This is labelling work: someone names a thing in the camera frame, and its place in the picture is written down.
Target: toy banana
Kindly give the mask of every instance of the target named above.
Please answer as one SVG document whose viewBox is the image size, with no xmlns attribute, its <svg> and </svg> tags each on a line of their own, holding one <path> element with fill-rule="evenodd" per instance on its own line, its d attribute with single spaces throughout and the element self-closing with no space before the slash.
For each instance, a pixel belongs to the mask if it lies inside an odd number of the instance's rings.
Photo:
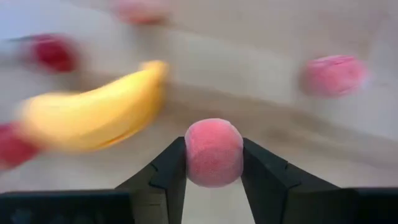
<svg viewBox="0 0 398 224">
<path fill-rule="evenodd" d="M 84 93 L 47 93 L 22 105 L 21 128 L 31 141 L 51 149 L 102 149 L 140 131 L 158 113 L 167 65 L 143 70 Z"/>
</svg>

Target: banana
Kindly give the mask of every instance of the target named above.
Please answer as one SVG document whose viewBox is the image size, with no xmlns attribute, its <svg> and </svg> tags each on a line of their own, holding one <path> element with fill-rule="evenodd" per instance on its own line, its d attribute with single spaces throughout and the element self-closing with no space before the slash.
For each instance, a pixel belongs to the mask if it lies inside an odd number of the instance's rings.
<svg viewBox="0 0 398 224">
<path fill-rule="evenodd" d="M 140 72 L 84 93 L 47 93 L 22 104 L 22 133 L 37 144 L 88 152 L 115 144 L 147 126 L 163 100 L 168 66 L 147 62 Z"/>
</svg>

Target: pink fuzzy ball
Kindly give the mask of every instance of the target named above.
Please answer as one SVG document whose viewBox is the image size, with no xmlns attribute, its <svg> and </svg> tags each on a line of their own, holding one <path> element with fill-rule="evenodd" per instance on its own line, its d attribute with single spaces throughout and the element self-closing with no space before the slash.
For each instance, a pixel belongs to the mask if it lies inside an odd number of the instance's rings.
<svg viewBox="0 0 398 224">
<path fill-rule="evenodd" d="M 203 187 L 222 187 L 243 171 L 243 139 L 228 121 L 213 118 L 198 121 L 185 133 L 187 173 Z"/>
<path fill-rule="evenodd" d="M 122 21 L 145 24 L 159 21 L 169 13 L 168 0 L 115 0 L 115 10 Z"/>
<path fill-rule="evenodd" d="M 308 90 L 320 96 L 343 96 L 361 88 L 367 72 L 352 56 L 334 55 L 312 60 L 307 65 Z"/>
</svg>

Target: pink object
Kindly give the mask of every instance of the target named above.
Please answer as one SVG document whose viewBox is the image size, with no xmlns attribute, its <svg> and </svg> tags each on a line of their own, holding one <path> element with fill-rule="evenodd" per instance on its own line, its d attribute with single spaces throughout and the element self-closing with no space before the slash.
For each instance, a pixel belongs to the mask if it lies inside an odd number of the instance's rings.
<svg viewBox="0 0 398 224">
<path fill-rule="evenodd" d="M 136 24 L 157 22 L 169 14 L 168 0 L 115 0 L 114 7 L 122 21 Z"/>
<path fill-rule="evenodd" d="M 334 55 L 312 60 L 307 65 L 308 89 L 320 96 L 343 96 L 361 88 L 368 74 L 352 56 Z"/>
<path fill-rule="evenodd" d="M 0 170 L 21 165 L 39 150 L 18 136 L 15 124 L 0 125 Z"/>
<path fill-rule="evenodd" d="M 24 37 L 21 42 L 22 58 L 33 61 L 51 72 L 72 72 L 78 67 L 74 41 L 61 34 L 39 34 Z"/>
<path fill-rule="evenodd" d="M 222 187 L 243 171 L 243 139 L 228 121 L 213 118 L 198 121 L 185 133 L 187 172 L 203 187 Z"/>
</svg>

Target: robotic claw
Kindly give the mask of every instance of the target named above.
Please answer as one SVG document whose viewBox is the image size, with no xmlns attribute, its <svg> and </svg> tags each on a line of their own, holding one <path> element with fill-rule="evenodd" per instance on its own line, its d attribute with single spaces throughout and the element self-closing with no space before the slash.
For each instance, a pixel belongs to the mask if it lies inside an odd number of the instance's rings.
<svg viewBox="0 0 398 224">
<path fill-rule="evenodd" d="M 398 188 L 342 189 L 244 139 L 242 182 L 256 224 L 398 223 Z M 110 190 L 0 195 L 1 224 L 179 224 L 185 142 L 177 138 Z"/>
</svg>

